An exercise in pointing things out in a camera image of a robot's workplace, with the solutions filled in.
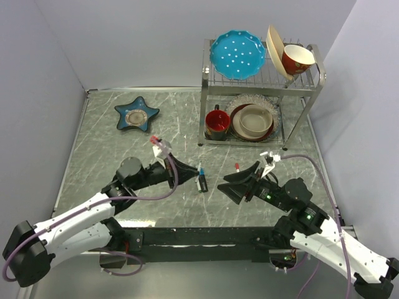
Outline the black blue highlighter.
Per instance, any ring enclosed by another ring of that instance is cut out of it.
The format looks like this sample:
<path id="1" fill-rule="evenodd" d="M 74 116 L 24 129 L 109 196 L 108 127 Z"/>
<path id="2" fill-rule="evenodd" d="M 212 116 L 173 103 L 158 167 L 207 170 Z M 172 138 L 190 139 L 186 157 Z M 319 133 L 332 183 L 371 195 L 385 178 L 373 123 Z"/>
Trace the black blue highlighter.
<path id="1" fill-rule="evenodd" d="M 199 183 L 201 187 L 201 192 L 208 192 L 208 185 L 204 174 L 199 175 Z"/>

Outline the white pen green tip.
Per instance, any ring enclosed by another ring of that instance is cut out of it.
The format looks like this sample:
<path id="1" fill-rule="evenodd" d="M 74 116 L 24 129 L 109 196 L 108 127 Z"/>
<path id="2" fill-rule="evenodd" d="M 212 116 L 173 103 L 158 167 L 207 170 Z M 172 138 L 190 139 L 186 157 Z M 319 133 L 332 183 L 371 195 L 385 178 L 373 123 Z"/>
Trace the white pen green tip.
<path id="1" fill-rule="evenodd" d="M 202 192 L 201 184 L 199 181 L 196 182 L 196 187 L 197 187 L 198 192 Z"/>

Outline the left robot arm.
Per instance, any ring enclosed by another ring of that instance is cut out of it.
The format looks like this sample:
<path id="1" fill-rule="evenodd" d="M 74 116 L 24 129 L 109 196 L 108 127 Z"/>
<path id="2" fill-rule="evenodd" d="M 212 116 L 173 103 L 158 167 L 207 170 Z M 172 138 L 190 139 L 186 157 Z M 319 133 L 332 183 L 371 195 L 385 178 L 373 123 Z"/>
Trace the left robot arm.
<path id="1" fill-rule="evenodd" d="M 29 287 L 82 252 L 126 255 L 132 245 L 115 216 L 139 200 L 135 191 L 167 182 L 174 192 L 198 175 L 196 167 L 172 154 L 146 168 L 138 158 L 123 160 L 112 181 L 86 202 L 47 221 L 35 225 L 23 221 L 15 226 L 2 253 L 3 279 Z"/>

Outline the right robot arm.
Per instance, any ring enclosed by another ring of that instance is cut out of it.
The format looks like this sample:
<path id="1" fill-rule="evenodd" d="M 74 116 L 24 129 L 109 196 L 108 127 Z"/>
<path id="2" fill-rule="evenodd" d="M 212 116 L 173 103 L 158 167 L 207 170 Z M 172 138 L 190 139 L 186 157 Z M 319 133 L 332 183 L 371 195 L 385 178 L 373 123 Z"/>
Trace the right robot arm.
<path id="1" fill-rule="evenodd" d="M 345 276 L 363 298 L 389 298 L 398 260 L 370 250 L 312 201 L 312 193 L 302 178 L 280 186 L 266 178 L 257 163 L 226 175 L 218 189 L 233 202 L 249 202 L 257 197 L 282 210 L 271 239 L 280 248 L 301 249 Z"/>

